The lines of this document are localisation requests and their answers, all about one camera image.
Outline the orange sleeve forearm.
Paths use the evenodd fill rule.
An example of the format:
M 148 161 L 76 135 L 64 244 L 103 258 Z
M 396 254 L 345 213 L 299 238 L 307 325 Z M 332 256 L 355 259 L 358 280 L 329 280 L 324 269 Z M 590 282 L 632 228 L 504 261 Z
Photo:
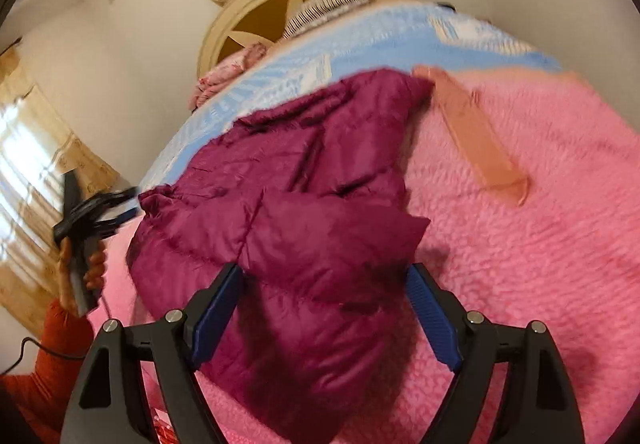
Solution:
M 1 441 L 57 443 L 70 394 L 93 341 L 91 323 L 58 300 L 44 319 L 42 348 L 29 375 L 1 378 Z

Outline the person's left hand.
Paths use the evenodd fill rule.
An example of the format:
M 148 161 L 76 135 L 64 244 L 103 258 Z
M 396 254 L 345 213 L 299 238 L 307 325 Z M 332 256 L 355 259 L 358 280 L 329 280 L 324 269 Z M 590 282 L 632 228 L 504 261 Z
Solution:
M 58 253 L 58 270 L 56 271 L 56 277 L 58 277 L 58 300 L 66 312 L 79 317 L 80 314 L 78 313 L 72 283 L 70 282 L 70 270 L 68 269 L 71 258 L 72 245 L 70 244 L 70 239 L 64 238 Z M 89 271 L 84 277 L 85 285 L 89 290 L 102 290 L 106 271 L 105 245 L 102 240 L 98 242 L 96 251 L 92 253 L 89 261 Z

